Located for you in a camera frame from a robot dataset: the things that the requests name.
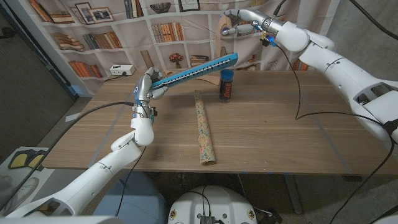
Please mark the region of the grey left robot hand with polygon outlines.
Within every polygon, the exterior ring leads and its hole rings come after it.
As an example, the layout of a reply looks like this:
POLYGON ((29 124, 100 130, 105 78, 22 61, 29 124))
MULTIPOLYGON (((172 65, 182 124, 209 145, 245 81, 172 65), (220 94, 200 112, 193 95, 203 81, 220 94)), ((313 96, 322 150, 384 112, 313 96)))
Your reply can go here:
POLYGON ((160 69, 156 67, 149 68, 143 76, 138 79, 134 87, 134 101, 138 105, 143 105, 144 103, 150 102, 150 98, 158 100, 163 97, 165 92, 169 89, 168 87, 162 87, 153 92, 150 91, 152 82, 160 80, 161 78, 163 78, 163 73, 160 69))

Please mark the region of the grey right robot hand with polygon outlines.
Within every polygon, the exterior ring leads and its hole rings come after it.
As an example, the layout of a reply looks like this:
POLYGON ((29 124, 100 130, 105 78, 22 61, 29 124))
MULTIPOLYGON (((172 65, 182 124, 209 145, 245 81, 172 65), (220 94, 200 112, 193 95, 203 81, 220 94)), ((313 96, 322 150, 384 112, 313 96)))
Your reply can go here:
POLYGON ((260 11, 254 11, 250 9, 230 9, 223 12, 224 16, 235 17, 247 22, 247 24, 237 25, 232 28, 224 28, 221 31, 221 35, 227 36, 232 34, 249 34, 252 31, 260 30, 266 31, 271 34, 276 34, 282 26, 283 22, 276 18, 269 17, 260 11))

